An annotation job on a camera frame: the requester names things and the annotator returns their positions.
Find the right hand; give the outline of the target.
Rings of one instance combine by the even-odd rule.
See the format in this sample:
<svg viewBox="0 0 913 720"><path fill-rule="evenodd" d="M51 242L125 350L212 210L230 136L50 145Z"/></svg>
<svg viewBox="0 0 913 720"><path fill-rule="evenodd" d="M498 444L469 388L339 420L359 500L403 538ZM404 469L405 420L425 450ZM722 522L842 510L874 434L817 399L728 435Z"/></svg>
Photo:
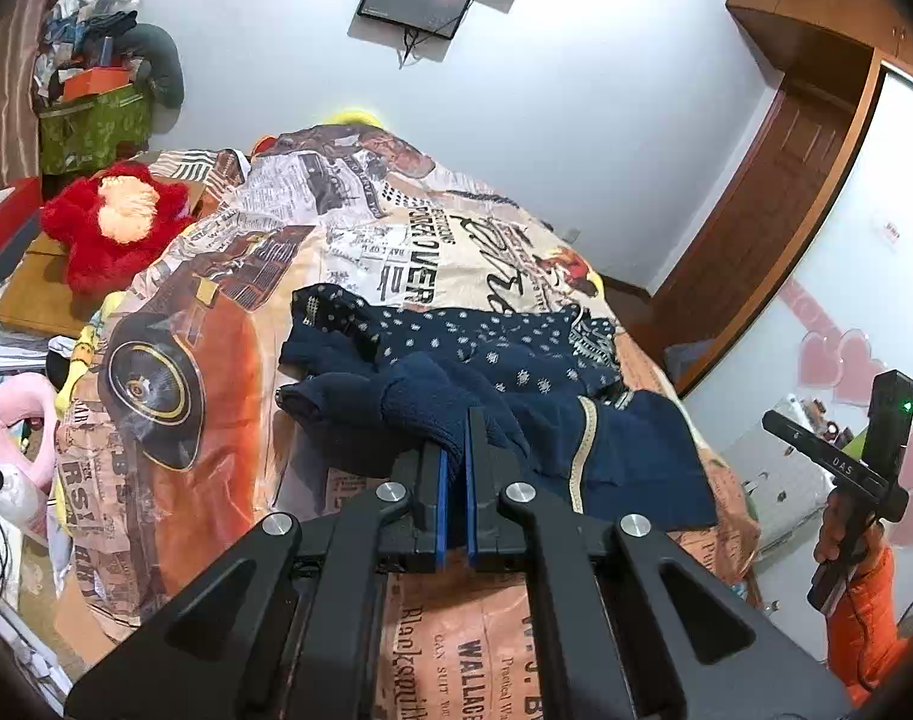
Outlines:
<svg viewBox="0 0 913 720"><path fill-rule="evenodd" d="M845 536L845 530L847 530L850 504L852 504L852 499L845 491L834 489L829 494L824 511L822 511L822 522L813 553L818 564L839 559L840 545ZM861 561L860 567L857 569L859 574L872 571L883 554L884 546L886 546L883 525L873 522L863 535L863 539L865 539L865 559Z"/></svg>

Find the orange sleeve forearm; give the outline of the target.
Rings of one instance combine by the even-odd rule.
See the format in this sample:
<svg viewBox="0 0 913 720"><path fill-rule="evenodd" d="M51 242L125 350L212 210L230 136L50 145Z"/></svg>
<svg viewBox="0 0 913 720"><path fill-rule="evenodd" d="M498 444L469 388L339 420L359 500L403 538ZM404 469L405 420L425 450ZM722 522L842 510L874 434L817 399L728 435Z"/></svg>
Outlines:
<svg viewBox="0 0 913 720"><path fill-rule="evenodd" d="M860 707L902 660L909 640L897 632L894 556L884 544L876 566L855 578L826 622L827 666Z"/></svg>

